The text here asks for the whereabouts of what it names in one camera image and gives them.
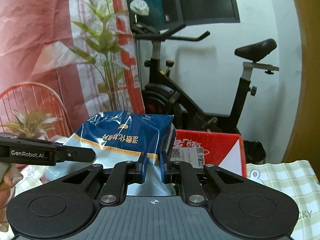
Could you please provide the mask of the left hand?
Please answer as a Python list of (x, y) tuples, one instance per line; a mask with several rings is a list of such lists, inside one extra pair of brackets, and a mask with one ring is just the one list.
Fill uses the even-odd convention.
[(23, 179), (23, 175), (15, 164), (1, 163), (1, 232), (7, 232), (7, 205), (14, 197), (16, 185)]

